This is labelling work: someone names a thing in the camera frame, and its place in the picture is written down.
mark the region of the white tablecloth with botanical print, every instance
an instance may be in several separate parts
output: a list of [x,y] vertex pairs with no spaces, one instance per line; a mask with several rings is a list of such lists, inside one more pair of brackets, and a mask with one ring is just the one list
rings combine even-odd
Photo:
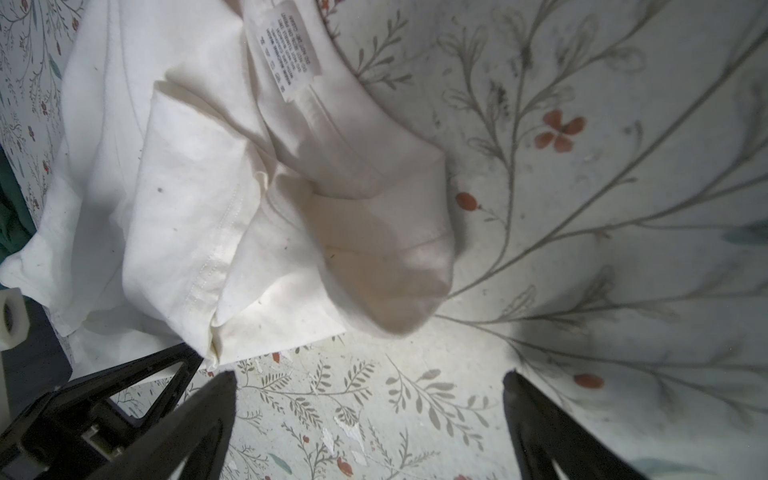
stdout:
[[[448,152],[455,288],[406,339],[232,366],[224,477],[517,478],[516,368],[653,478],[762,478],[765,5],[320,0],[371,95]],[[2,0],[2,145],[35,219],[82,11]]]

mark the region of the red flower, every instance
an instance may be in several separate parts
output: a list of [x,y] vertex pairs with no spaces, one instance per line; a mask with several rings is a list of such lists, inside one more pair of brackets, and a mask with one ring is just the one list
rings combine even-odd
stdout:
[[546,131],[543,134],[536,135],[534,143],[536,148],[546,148],[554,139],[554,151],[559,154],[569,152],[573,149],[574,144],[567,135],[576,135],[584,130],[587,125],[587,120],[584,117],[576,117],[563,125],[563,112],[561,110],[553,110],[544,116],[544,123],[549,127],[555,129],[557,134],[553,134],[550,131]]
[[466,192],[461,192],[460,194],[456,195],[456,203],[458,204],[459,208],[462,210],[467,210],[468,212],[477,210],[478,208],[478,201],[472,195]]
[[336,459],[336,464],[344,475],[348,477],[352,476],[352,466],[349,463],[344,462],[341,457]]
[[582,389],[592,390],[601,389],[603,388],[603,385],[605,385],[605,380],[591,373],[574,375],[574,382],[576,382],[576,385],[580,386]]

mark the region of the care label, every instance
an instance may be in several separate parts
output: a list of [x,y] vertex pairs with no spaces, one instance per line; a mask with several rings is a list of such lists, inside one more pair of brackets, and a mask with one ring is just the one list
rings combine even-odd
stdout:
[[320,73],[315,49],[293,0],[285,0],[263,15],[259,46],[285,101]]

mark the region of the white roll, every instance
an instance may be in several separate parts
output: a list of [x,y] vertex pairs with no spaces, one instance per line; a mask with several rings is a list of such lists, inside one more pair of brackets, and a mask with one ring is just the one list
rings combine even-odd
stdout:
[[0,306],[0,350],[8,350],[27,339],[29,315],[22,291],[18,288],[0,290]]

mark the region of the white fabric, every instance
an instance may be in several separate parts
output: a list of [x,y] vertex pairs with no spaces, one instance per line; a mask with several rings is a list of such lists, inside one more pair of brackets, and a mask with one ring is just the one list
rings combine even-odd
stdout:
[[321,73],[289,102],[254,43],[272,2],[89,3],[41,225],[0,266],[49,307],[74,376],[180,338],[215,366],[408,333],[448,293],[443,153],[381,112],[296,3]]

